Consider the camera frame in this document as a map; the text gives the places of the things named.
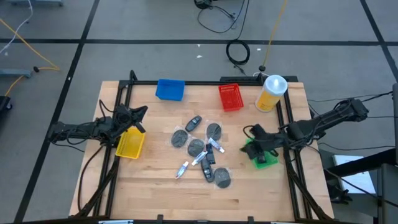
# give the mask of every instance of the floor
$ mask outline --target floor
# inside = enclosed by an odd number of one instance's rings
[[[175,78],[219,80],[241,76],[225,55],[226,40],[237,28],[212,33],[197,22],[197,9],[184,0],[64,0],[63,7],[34,5],[34,16],[19,33],[61,72],[41,71],[18,83],[11,92],[14,108],[0,120],[0,223],[12,222],[18,211],[52,121],[82,123],[91,120],[104,80],[127,79],[133,69],[140,80]],[[238,13],[242,0],[219,0],[218,6]],[[251,0],[241,40],[248,40],[251,58],[246,73],[257,71],[264,60],[282,1]],[[271,47],[266,73],[296,75],[312,100],[344,98],[391,91],[398,78],[398,17],[395,0],[289,1]],[[26,5],[0,0],[0,18],[17,27],[27,16]],[[203,23],[222,30],[230,20],[219,11],[205,11]],[[0,47],[12,33],[0,26]],[[47,66],[24,44],[16,42],[0,55],[1,68]],[[244,58],[238,45],[231,55]],[[5,92],[15,78],[0,78]],[[334,102],[314,103],[326,112]],[[370,116],[391,116],[390,96],[369,101]],[[336,147],[394,145],[394,127],[388,118],[345,123],[322,139]],[[382,149],[337,151],[368,156]],[[50,146],[40,157],[44,164],[24,221],[66,217],[83,154]],[[372,218],[335,206],[340,220],[372,223]]]

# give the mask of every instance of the green object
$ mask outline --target green object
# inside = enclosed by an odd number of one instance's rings
[[[246,144],[248,144],[251,141],[252,139],[247,139]],[[257,158],[252,160],[253,165],[256,169],[264,169],[278,163],[278,157],[271,155],[271,153],[269,152],[264,152],[264,155],[267,161],[266,163],[258,163]]]

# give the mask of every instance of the yellow cable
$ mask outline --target yellow cable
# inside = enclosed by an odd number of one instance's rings
[[[51,64],[53,67],[41,67],[39,68],[39,70],[55,70],[55,71],[60,71],[60,68],[58,66],[56,66],[54,63],[52,63],[49,59],[45,58],[43,55],[41,55],[40,53],[38,53],[38,51],[36,51],[32,46],[30,46],[30,44],[28,44],[26,42],[25,39],[23,39],[13,28],[11,28],[6,22],[4,22],[4,20],[0,19],[0,22],[5,25],[9,30],[11,30],[18,38],[21,39],[21,41],[23,41],[24,44],[26,44],[26,46],[28,46],[28,48],[30,48],[33,52],[35,52],[35,54],[37,54],[40,58],[42,58],[43,60],[45,60],[46,62],[48,62],[49,64]],[[8,88],[7,92],[6,92],[6,96],[8,96],[8,94],[10,93],[10,91],[12,90],[12,88],[14,87],[15,84],[17,84],[17,82],[19,82],[19,80],[21,80],[21,78],[23,77],[23,75],[21,75],[17,80],[15,80],[14,83],[11,84],[11,86]]]
[[[15,84],[17,84],[17,82],[19,81],[19,80],[21,80],[21,78],[23,78],[24,76],[23,75],[21,75],[17,80],[15,80],[15,82],[13,82],[12,84],[11,84],[11,86],[8,88],[8,90],[7,90],[7,93],[6,93],[6,96],[8,96],[8,94],[10,93],[10,91],[12,90],[12,88],[14,87],[14,85]]]
[[[276,20],[276,23],[275,23],[275,25],[274,25],[274,28],[272,29],[272,32],[271,32],[271,37],[269,38],[269,41],[268,41],[268,47],[267,47],[267,52],[266,52],[266,58],[264,59],[264,62],[262,63],[262,66],[266,66],[266,63],[267,63],[267,60],[268,60],[269,49],[270,49],[270,47],[271,47],[271,43],[272,43],[272,40],[273,40],[273,38],[274,38],[275,31],[278,29],[278,25],[279,25],[279,22],[280,22],[280,18],[282,17],[282,14],[283,14],[284,11],[285,11],[286,4],[287,4],[287,0],[284,0],[284,3],[283,3],[283,5],[282,5],[282,9],[280,9],[280,12],[279,12],[279,15],[278,15],[278,20]]]

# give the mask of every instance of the black metal frame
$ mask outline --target black metal frame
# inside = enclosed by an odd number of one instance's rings
[[[297,82],[297,77],[284,77],[288,82]],[[257,78],[255,77],[221,77],[220,81],[186,81],[186,85],[225,85],[225,84],[230,84],[230,83],[237,83],[241,86],[261,86],[264,83],[263,77],[258,76]],[[121,80],[119,81],[119,86],[118,86],[118,93],[116,94],[116,101],[115,101],[115,106],[121,103],[121,96],[123,93],[123,90],[125,87],[127,87],[127,95],[126,95],[126,100],[124,104],[126,106],[129,106],[130,99],[131,99],[131,92],[132,92],[132,86],[133,85],[156,85],[157,81],[139,81],[137,78],[134,76],[134,80],[131,82],[129,80]],[[285,105],[286,105],[286,111],[287,111],[287,117],[288,121],[292,122],[293,119],[293,114],[292,114],[292,107],[290,105],[290,98],[289,98],[289,92],[286,91],[284,95],[284,100],[285,100]],[[279,125],[283,126],[284,125],[284,115],[282,111],[282,107],[280,105],[280,102],[277,104],[277,114],[278,114],[278,119],[279,119]],[[106,148],[106,152],[104,155],[104,161],[103,161],[103,166],[100,174],[100,179],[99,182],[102,183],[104,180],[104,177],[106,176],[106,172],[108,170],[108,165],[109,165],[109,157],[111,154],[111,147],[108,146]],[[298,172],[298,176],[303,183],[303,186],[306,188],[306,183],[305,183],[305,176],[304,176],[304,171],[302,167],[302,160],[300,157],[299,152],[295,152],[296,158],[296,168]],[[284,150],[284,159],[285,163],[287,164],[290,162],[290,154],[288,150]],[[119,165],[119,157],[114,158],[114,162],[117,162],[117,165]],[[109,194],[106,202],[106,210],[105,210],[105,216],[110,217],[111,216],[111,209],[112,209],[112,204],[113,204],[113,197],[114,197],[114,191],[115,191],[115,186],[116,186],[116,180],[117,180],[117,171],[116,175],[113,177],[110,186],[109,186]],[[295,189],[295,184],[293,180],[288,177],[289,180],[289,189],[290,189],[290,196],[292,199],[292,208],[293,208],[293,213],[294,213],[294,219],[295,221],[301,220],[303,221],[300,217],[300,210],[299,210],[299,204],[297,201],[297,193]],[[307,199],[303,196],[303,204],[304,204],[304,209],[305,209],[305,220],[312,220],[312,212],[311,208],[307,202]],[[101,201],[99,200],[98,203],[95,205],[94,208],[94,213],[93,215],[99,215],[99,210],[100,210],[100,205]],[[154,222],[155,220],[134,220],[134,223],[150,223]],[[196,223],[197,221],[161,221],[160,223]],[[211,222],[208,221],[207,223],[269,223],[269,222],[255,222],[252,217],[248,217],[248,222]]]

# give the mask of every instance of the yellow bottle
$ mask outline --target yellow bottle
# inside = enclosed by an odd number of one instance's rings
[[[256,100],[256,108],[262,112],[272,110],[287,90],[287,82],[280,75],[270,75],[264,82]]]

